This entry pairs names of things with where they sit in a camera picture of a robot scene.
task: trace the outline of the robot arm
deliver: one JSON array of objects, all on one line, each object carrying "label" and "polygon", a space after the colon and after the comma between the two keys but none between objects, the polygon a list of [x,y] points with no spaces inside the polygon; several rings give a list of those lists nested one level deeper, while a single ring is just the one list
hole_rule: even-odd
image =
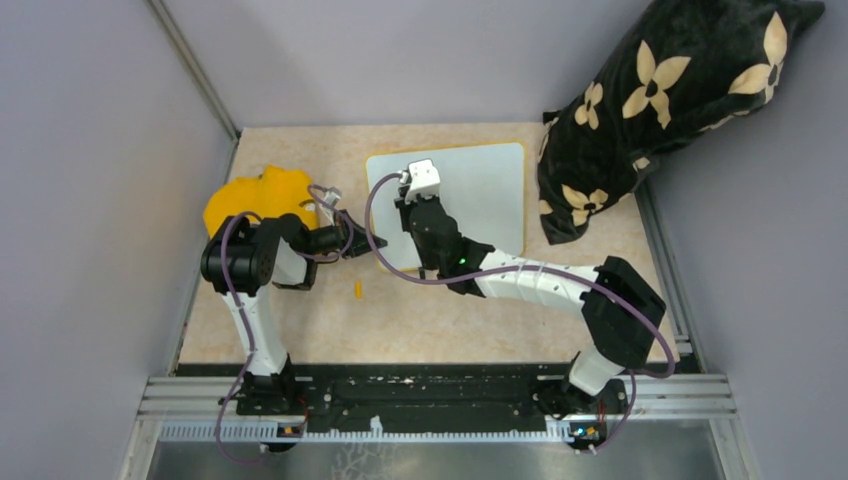
[{"label": "robot arm", "polygon": [[594,397],[624,369],[645,366],[653,335],[602,293],[554,273],[568,272],[605,286],[658,327],[665,303],[625,260],[607,257],[603,265],[588,267],[554,265],[510,255],[464,237],[456,220],[441,205],[439,172],[429,159],[410,164],[402,172],[400,184],[395,206],[424,269],[438,270],[439,278],[456,278],[514,267],[513,271],[479,276],[448,288],[462,295],[538,303],[579,315],[586,321],[594,345],[574,361],[567,388],[576,387]]}]

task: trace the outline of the white board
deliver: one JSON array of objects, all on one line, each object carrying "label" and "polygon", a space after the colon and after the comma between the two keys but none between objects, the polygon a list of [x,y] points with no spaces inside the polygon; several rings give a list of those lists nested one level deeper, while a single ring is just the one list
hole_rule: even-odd
[{"label": "white board", "polygon": [[[373,155],[365,162],[368,189],[389,173],[430,158],[441,177],[440,198],[468,238],[513,254],[524,251],[524,147],[500,143]],[[384,185],[373,206],[374,231],[389,245],[381,250],[396,268],[421,266],[409,233],[401,230],[394,206],[398,183]]]}]

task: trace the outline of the gray wall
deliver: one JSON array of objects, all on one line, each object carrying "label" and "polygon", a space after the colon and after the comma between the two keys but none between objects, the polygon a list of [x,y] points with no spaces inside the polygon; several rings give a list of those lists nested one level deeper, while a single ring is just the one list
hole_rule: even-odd
[{"label": "gray wall", "polygon": [[0,2],[0,465],[117,474],[228,141],[140,0]]},{"label": "gray wall", "polygon": [[766,479],[845,478],[848,2],[827,7],[768,108],[652,179],[707,359]]},{"label": "gray wall", "polygon": [[537,121],[648,0],[167,0],[244,126]]}]

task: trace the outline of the black pillow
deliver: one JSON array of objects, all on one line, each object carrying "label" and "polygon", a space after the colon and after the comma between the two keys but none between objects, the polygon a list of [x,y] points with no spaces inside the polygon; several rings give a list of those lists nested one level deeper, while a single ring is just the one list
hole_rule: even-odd
[{"label": "black pillow", "polygon": [[544,115],[539,213],[551,244],[635,190],[659,158],[771,101],[824,12],[797,0],[655,0],[571,105]]}]

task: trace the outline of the speckled countertop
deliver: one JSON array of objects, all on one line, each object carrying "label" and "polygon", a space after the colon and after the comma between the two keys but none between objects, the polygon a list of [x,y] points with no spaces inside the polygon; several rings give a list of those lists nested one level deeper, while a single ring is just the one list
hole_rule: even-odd
[{"label": "speckled countertop", "polygon": [[[550,246],[539,225],[535,162],[540,123],[285,127],[246,129],[231,176],[256,176],[267,164],[302,169],[345,195],[340,207],[363,222],[365,159],[374,153],[446,145],[520,141],[525,158],[524,256],[568,265],[627,259],[657,291],[659,282],[631,196],[591,221],[579,241]],[[362,282],[363,298],[354,296]],[[571,360],[591,344],[578,318],[515,300],[460,296],[380,271],[373,255],[318,269],[309,293],[273,289],[271,306],[292,360],[301,363],[487,363]],[[660,330],[674,348],[668,319]],[[650,361],[664,356],[655,344]],[[236,363],[244,352],[223,300],[201,282],[181,363]]]}]

